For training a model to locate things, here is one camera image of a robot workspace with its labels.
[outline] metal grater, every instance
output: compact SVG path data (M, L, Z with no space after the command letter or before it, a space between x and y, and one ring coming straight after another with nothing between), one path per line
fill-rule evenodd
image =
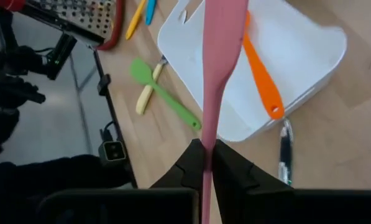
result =
M109 40L116 16L116 0L34 0L42 9Z

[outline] white tray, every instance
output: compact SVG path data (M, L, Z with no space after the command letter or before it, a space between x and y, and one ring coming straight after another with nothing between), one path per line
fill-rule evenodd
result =
M188 2L178 1L160 29L158 47L202 108L204 1L184 23ZM289 114L329 81L346 51L346 35L341 28L315 24L282 0L250 0L249 11L251 41ZM273 124L242 49L224 92L218 134L228 141L242 141Z

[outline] pink spatula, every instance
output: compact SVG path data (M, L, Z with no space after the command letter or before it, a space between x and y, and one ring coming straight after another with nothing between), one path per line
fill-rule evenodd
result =
M203 29L203 125L206 149L203 171L202 224L210 221L211 157L225 85L242 47L248 0L206 0Z

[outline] wooden table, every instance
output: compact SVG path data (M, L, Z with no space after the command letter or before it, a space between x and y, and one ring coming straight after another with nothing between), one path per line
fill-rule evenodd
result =
M131 78L130 63L140 57L154 67L159 61L158 32L176 4L160 0L152 25L147 27L143 17L131 40L125 40L139 2L126 1L123 37L115 49L99 56L104 72L112 78L109 92L135 178L140 188L148 188L200 133L185 125L156 95L152 95L145 115L135 113L143 87ZM348 37L347 53L329 85L290 115L295 134L293 186L371 189L371 0L288 2L319 24L341 26ZM187 9L193 12L198 3L191 0ZM201 118L196 102L170 66L164 68L159 84ZM277 176L279 129L277 125L252 139L228 144ZM211 223L219 223L216 202L211 212Z

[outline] gray floor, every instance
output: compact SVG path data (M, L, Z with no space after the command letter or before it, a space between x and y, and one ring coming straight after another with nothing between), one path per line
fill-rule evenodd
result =
M35 50L54 47L61 34L20 14L14 16L12 26L19 45L28 45ZM95 71L92 51L78 42L72 56L76 82L81 85L86 76ZM69 60L55 81L33 73L25 77L37 85L47 99L42 105L28 101L20 107L19 124L4 144L0 162L28 164L79 154L98 154L99 128L112 119L108 105L105 98L98 96L96 72L81 92L76 90L74 77ZM82 122L81 107L85 122Z

